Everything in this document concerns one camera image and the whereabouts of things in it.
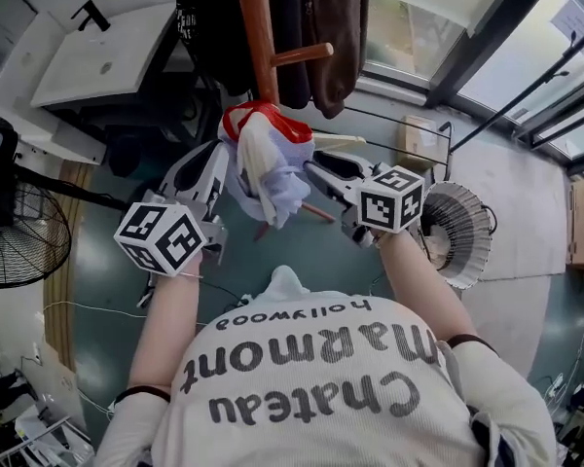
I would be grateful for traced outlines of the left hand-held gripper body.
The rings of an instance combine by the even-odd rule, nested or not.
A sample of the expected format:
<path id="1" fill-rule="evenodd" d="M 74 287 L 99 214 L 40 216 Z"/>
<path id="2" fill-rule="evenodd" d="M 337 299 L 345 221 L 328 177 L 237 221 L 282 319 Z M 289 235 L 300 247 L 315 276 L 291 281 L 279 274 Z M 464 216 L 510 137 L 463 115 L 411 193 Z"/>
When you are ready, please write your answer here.
<path id="1" fill-rule="evenodd" d="M 181 202 L 151 190 L 131 205 L 114 239 L 139 269 L 176 276 L 200 252 L 221 260 L 228 231 L 198 201 Z"/>

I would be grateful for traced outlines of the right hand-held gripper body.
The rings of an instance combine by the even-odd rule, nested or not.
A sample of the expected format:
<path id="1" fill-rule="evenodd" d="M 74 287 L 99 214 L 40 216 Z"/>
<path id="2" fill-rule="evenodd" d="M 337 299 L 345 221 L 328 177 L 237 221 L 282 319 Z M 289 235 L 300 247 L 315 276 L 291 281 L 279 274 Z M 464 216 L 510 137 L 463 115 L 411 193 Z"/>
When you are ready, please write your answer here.
<path id="1" fill-rule="evenodd" d="M 372 230 L 398 234 L 416 225 L 424 195 L 424 179 L 402 166 L 362 179 L 344 194 L 349 208 L 342 215 L 343 231 L 360 247 L 369 247 Z"/>

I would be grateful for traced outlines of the white blue red-trimmed clothes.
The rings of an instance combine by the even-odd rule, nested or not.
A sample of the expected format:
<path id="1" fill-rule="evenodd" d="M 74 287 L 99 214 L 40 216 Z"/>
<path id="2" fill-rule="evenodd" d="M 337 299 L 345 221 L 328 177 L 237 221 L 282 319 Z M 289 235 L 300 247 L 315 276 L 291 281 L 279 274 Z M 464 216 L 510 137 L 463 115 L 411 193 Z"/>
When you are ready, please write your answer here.
<path id="1" fill-rule="evenodd" d="M 218 138 L 229 152 L 227 191 L 249 217 L 282 228 L 310 194 L 300 177 L 315 149 L 309 126 L 251 100 L 226 109 Z"/>

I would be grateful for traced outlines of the person's right forearm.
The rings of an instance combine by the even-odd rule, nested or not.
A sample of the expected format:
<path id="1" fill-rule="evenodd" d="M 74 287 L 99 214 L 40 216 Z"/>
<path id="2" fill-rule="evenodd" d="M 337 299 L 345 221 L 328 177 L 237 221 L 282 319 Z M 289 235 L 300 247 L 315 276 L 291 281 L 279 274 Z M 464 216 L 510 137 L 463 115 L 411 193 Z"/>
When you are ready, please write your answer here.
<path id="1" fill-rule="evenodd" d="M 419 316 L 440 341 L 481 341 L 455 291 L 408 232 L 373 235 L 397 303 Z"/>

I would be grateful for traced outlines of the person's left forearm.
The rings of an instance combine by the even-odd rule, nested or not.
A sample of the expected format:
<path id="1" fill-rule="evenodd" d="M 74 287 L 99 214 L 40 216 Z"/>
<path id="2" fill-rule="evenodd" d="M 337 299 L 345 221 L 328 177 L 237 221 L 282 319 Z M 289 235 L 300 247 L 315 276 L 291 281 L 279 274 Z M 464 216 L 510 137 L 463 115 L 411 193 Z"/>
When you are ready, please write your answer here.
<path id="1" fill-rule="evenodd" d="M 183 271 L 200 274 L 201 256 Z M 128 387 L 171 389 L 182 358 L 196 335 L 200 280 L 158 278 L 128 376 Z"/>

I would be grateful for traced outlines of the white power strip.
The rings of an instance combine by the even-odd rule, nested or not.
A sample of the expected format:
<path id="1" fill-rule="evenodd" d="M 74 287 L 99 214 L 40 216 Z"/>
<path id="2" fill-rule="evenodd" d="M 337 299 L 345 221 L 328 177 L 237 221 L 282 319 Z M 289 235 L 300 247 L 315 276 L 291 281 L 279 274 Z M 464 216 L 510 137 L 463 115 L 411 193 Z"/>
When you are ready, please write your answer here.
<path id="1" fill-rule="evenodd" d="M 148 277 L 143 293 L 136 304 L 137 308 L 145 309 L 149 305 L 155 291 L 156 283 L 157 280 L 155 276 Z"/>

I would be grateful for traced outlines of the flat labelled cardboard box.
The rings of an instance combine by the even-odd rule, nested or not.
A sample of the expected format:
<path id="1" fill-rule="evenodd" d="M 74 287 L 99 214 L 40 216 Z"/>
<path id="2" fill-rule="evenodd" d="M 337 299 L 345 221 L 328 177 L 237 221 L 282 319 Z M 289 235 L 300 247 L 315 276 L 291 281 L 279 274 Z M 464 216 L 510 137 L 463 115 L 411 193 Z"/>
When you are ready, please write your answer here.
<path id="1" fill-rule="evenodd" d="M 440 137 L 433 120 L 404 116 L 398 126 L 395 144 L 399 152 L 396 163 L 407 169 L 424 172 L 440 159 Z"/>

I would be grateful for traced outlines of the white woven laundry basket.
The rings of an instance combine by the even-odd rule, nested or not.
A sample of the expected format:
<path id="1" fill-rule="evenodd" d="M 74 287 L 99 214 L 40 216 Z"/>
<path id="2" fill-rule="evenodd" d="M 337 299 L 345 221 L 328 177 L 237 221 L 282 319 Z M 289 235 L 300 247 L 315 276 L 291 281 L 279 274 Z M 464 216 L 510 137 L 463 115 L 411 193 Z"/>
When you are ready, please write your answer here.
<path id="1" fill-rule="evenodd" d="M 472 191 L 454 182 L 437 182 L 424 196 L 418 242 L 430 263 L 455 289 L 481 278 L 496 230 L 493 212 Z"/>

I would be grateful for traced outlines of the person's light trousers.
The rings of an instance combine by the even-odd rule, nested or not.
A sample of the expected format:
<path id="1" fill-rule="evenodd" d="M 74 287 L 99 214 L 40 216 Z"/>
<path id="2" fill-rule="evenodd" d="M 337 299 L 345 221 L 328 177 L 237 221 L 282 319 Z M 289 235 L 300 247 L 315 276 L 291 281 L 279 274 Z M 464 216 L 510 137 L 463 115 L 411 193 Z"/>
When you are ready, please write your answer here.
<path id="1" fill-rule="evenodd" d="M 269 288 L 282 299 L 300 297 L 310 291 L 302 285 L 295 271 L 286 265 L 273 270 Z"/>

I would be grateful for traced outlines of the beige floor mat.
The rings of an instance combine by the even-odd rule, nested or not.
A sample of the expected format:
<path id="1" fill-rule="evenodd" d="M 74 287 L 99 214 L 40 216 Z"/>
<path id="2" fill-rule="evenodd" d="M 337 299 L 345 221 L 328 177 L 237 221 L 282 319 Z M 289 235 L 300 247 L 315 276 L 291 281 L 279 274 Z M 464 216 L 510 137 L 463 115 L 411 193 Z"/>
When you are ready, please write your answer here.
<path id="1" fill-rule="evenodd" d="M 484 280 L 566 270 L 568 180 L 560 166 L 515 144 L 474 139 L 452 155 L 451 180 L 498 219 Z"/>

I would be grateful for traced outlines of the black faucet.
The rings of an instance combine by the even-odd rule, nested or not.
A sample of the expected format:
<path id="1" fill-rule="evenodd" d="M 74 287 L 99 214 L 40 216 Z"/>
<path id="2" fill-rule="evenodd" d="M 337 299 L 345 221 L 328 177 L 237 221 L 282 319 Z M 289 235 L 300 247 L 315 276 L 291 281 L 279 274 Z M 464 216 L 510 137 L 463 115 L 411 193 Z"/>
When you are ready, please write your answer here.
<path id="1" fill-rule="evenodd" d="M 84 20 L 79 24 L 77 27 L 78 31 L 84 31 L 87 25 L 92 22 L 94 23 L 100 31 L 105 32 L 107 31 L 111 24 L 108 19 L 99 11 L 97 6 L 94 4 L 92 0 L 88 0 L 85 2 L 71 17 L 71 19 L 75 19 L 78 14 L 85 13 L 86 16 Z"/>

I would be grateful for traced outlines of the black pedestal fan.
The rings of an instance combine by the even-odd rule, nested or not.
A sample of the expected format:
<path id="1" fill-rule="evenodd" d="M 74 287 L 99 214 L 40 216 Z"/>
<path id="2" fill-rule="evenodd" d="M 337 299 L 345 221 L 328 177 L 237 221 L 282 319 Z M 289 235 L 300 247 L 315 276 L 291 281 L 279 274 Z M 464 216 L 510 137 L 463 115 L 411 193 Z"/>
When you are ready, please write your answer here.
<path id="1" fill-rule="evenodd" d="M 56 194 L 126 211 L 128 205 L 16 163 L 18 134 L 0 118 L 0 289 L 49 277 L 70 255 L 72 232 Z"/>

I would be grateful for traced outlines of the black metal garment rail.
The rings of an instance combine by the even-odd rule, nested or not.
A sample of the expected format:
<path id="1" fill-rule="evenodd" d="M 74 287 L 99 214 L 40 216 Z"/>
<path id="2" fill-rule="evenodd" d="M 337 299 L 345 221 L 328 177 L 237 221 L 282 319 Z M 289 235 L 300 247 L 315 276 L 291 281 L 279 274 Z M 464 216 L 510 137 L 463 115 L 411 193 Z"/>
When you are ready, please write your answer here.
<path id="1" fill-rule="evenodd" d="M 499 111 L 496 111 L 495 113 L 493 113 L 492 116 L 490 116 L 487 120 L 485 120 L 482 124 L 480 124 L 478 127 L 476 127 L 473 131 L 471 131 L 468 135 L 466 135 L 461 141 L 457 142 L 456 145 L 451 146 L 452 144 L 452 139 L 451 139 L 451 134 L 450 136 L 448 136 L 448 140 L 449 140 L 449 147 L 448 147 L 448 155 L 444 158 L 446 159 L 445 161 L 439 161 L 439 160 L 435 160 L 426 156 L 422 156 L 422 155 L 417 155 L 415 153 L 407 153 L 404 149 L 396 149 L 396 148 L 391 148 L 385 145 L 381 145 L 378 143 L 374 143 L 374 142 L 369 142 L 370 145 L 375 145 L 377 147 L 381 147 L 384 149 L 388 149 L 388 150 L 392 150 L 398 154 L 406 154 L 406 155 L 411 155 L 413 157 L 417 157 L 418 159 L 424 161 L 424 162 L 430 162 L 431 163 L 431 167 L 434 167 L 435 165 L 439 164 L 439 165 L 443 165 L 445 167 L 447 167 L 448 169 L 446 169 L 446 175 L 449 174 L 449 169 L 450 169 L 450 160 L 451 160 L 451 156 L 452 154 L 456 151 L 456 149 L 460 148 L 461 146 L 463 146 L 465 143 L 471 141 L 475 136 L 477 136 L 479 133 L 481 133 L 483 130 L 493 126 L 494 124 L 496 124 L 498 121 L 500 121 L 500 119 L 502 117 L 504 117 L 504 115 L 506 115 L 507 113 L 509 113 L 509 111 L 511 111 L 513 108 L 515 108 L 516 106 L 518 106 L 520 103 L 522 103 L 524 100 L 526 100 L 529 96 L 531 96 L 532 94 L 534 94 L 537 90 L 539 90 L 541 87 L 543 87 L 544 85 L 549 84 L 552 80 L 556 79 L 556 78 L 560 78 L 560 77 L 564 77 L 568 75 L 568 71 L 565 69 L 565 66 L 580 52 L 583 51 L 584 49 L 584 35 L 578 40 L 576 39 L 576 32 L 572 31 L 571 32 L 571 42 L 569 47 L 563 52 L 563 54 L 561 55 L 561 57 L 552 65 L 550 66 L 544 73 L 542 73 L 536 80 L 534 80 L 528 87 L 526 87 L 522 92 L 520 92 L 518 95 L 516 95 L 513 99 L 511 99 L 505 106 L 503 106 Z M 534 142 L 529 142 L 530 148 L 534 149 L 534 148 L 538 148 L 538 146 L 540 145 L 545 145 L 545 144 L 550 144 L 553 140 L 556 140 L 568 133 L 570 133 L 571 131 L 577 129 L 578 127 L 584 125 L 584 116 L 582 116 L 582 118 L 580 118 L 579 120 L 575 121 L 572 124 L 569 124 L 566 128 L 562 128 L 560 130 L 557 130 L 557 132 L 555 132 L 553 135 L 550 135 L 547 138 L 543 138 L 541 140 L 537 140 Z"/>

